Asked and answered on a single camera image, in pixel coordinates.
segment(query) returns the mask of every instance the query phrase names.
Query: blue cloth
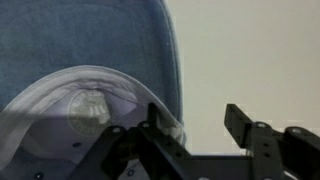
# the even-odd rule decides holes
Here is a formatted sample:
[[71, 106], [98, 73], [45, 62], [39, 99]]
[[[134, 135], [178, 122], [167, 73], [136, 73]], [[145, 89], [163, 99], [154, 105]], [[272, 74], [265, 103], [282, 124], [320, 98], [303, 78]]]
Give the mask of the blue cloth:
[[[162, 0], [0, 0], [0, 111], [40, 78], [77, 65], [136, 78], [181, 122], [179, 63]], [[73, 168], [19, 149], [3, 172], [63, 179]]]

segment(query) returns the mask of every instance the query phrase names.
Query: black mount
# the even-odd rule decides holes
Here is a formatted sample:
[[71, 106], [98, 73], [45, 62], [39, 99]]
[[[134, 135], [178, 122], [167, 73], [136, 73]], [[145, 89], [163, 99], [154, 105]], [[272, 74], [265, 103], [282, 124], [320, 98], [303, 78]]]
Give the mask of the black mount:
[[281, 133], [228, 104], [225, 126], [247, 155], [192, 156], [156, 127], [157, 113], [150, 104], [138, 127], [107, 128], [69, 179], [117, 179], [129, 160], [139, 159], [152, 180], [320, 180], [320, 138], [306, 129]]

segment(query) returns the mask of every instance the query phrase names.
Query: white background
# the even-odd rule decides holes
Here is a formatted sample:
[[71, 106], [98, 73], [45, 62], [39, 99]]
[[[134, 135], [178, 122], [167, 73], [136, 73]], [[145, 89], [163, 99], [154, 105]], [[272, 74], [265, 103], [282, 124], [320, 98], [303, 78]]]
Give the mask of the white background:
[[168, 0], [179, 48], [187, 148], [237, 153], [227, 103], [275, 129], [320, 134], [319, 0]]

